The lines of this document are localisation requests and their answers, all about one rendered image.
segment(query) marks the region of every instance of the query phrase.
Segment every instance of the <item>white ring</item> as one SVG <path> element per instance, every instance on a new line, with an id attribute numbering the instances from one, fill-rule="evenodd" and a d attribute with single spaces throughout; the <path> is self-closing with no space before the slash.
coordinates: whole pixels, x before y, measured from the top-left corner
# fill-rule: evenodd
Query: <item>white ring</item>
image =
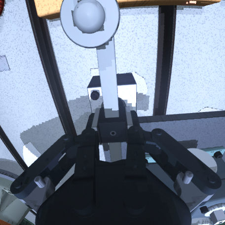
<path id="1" fill-rule="evenodd" d="M 68 38 L 75 44 L 85 48 L 96 48 L 114 37 L 120 21 L 119 5 L 116 0 L 98 0 L 105 11 L 104 30 L 93 34 L 86 34 L 80 31 L 73 21 L 73 11 L 78 3 L 77 0 L 63 0 L 60 9 L 60 20 L 62 28 Z"/>

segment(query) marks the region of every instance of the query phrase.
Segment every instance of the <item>small gray square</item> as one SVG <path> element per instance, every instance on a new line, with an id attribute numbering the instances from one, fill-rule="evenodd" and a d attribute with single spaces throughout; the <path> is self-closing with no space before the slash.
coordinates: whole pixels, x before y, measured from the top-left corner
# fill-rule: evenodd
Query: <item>small gray square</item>
<path id="1" fill-rule="evenodd" d="M 0 55 L 0 71 L 9 71 L 8 62 L 5 55 Z"/>

